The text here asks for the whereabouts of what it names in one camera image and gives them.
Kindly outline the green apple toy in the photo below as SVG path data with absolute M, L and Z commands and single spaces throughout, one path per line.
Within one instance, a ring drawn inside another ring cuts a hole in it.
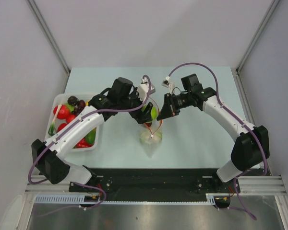
M 144 111 L 146 107 L 147 105 L 144 105 L 141 110 Z M 152 120 L 156 120 L 157 116 L 158 116 L 158 110 L 155 106 L 153 106 L 151 109 Z

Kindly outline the clear zip top bag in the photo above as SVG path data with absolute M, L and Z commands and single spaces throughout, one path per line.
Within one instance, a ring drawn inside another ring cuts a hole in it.
M 160 109 L 156 101 L 149 97 L 149 102 L 153 104 L 151 110 L 152 120 L 140 126 L 138 136 L 140 144 L 148 158 L 153 158 L 163 139 L 162 124 L 163 120 L 158 121 L 157 117 L 160 114 Z

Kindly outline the white cauliflower toy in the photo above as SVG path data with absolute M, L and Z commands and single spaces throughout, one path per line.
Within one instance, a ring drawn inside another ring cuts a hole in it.
M 139 135 L 140 142 L 146 145 L 157 145 L 162 141 L 163 135 L 160 132 L 151 134 L 148 131 L 143 131 Z

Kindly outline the green red mango toy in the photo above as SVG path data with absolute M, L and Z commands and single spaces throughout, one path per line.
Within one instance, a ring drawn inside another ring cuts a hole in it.
M 91 130 L 84 138 L 88 145 L 93 145 L 96 138 L 96 129 Z

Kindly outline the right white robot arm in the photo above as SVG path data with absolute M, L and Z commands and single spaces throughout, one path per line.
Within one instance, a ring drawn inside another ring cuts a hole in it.
M 231 112 L 223 102 L 218 101 L 213 88 L 202 87 L 196 74 L 181 78 L 181 82 L 183 92 L 164 95 L 164 104 L 157 120 L 177 116 L 182 108 L 193 106 L 211 116 L 228 132 L 234 141 L 230 160 L 217 170 L 217 177 L 212 179 L 212 188 L 224 192 L 230 180 L 270 157 L 268 130 Z

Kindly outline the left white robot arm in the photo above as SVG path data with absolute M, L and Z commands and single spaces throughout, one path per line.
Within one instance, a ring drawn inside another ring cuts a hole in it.
M 33 165 L 45 180 L 52 184 L 62 181 L 78 183 L 85 191 L 96 187 L 96 179 L 85 166 L 78 166 L 65 160 L 67 153 L 94 128 L 106 122 L 117 113 L 129 113 L 138 123 L 152 120 L 152 103 L 149 96 L 155 91 L 150 78 L 143 75 L 142 82 L 134 87 L 133 82 L 119 77 L 111 87 L 96 94 L 83 111 L 57 134 L 42 142 L 36 139 L 32 145 Z

